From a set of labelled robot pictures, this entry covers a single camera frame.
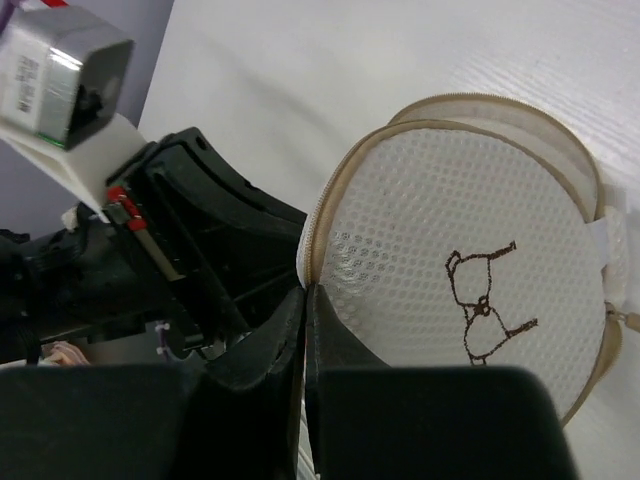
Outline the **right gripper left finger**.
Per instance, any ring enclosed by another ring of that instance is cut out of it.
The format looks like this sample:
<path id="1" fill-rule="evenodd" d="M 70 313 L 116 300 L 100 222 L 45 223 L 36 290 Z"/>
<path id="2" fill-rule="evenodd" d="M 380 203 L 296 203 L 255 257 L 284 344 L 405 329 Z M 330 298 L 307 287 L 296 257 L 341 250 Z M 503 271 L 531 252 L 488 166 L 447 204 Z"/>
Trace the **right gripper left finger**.
<path id="1" fill-rule="evenodd" d="M 304 294 L 202 370 L 14 367 L 1 373 L 5 479 L 292 479 Z"/>

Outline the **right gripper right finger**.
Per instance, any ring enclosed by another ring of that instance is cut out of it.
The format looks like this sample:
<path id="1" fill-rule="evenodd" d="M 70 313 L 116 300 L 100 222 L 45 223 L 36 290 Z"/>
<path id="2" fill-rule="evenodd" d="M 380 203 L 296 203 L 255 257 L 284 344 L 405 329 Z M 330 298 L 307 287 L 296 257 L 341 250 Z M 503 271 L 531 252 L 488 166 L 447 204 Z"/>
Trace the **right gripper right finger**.
<path id="1" fill-rule="evenodd" d="M 639 338 L 566 425 L 515 368 L 393 368 L 306 298 L 305 413 L 324 479 L 635 479 Z"/>

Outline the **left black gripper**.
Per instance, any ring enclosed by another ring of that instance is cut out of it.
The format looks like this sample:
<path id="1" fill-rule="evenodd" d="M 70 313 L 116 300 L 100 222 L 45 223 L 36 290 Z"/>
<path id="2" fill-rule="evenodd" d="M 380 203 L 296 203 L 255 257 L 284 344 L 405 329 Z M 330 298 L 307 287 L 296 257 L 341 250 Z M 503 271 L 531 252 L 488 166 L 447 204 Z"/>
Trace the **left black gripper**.
<path id="1" fill-rule="evenodd" d="M 234 344 L 296 284 L 304 213 L 253 186 L 196 128 L 158 142 L 149 180 L 190 274 L 168 279 L 125 224 L 97 220 L 33 240 L 1 232 L 1 360 L 37 361 L 43 345 L 171 322 L 186 349 Z"/>

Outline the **round white mesh laundry bag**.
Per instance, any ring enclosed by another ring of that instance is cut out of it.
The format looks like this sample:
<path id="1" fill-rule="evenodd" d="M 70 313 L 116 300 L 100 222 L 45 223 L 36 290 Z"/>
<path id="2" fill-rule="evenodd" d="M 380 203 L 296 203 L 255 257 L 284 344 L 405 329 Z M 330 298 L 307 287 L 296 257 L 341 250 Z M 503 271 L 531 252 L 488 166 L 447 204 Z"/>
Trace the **round white mesh laundry bag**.
<path id="1" fill-rule="evenodd" d="M 296 268 L 392 366 L 516 366 L 570 421 L 639 313 L 623 190 L 543 110 L 482 93 L 417 101 L 346 154 Z"/>

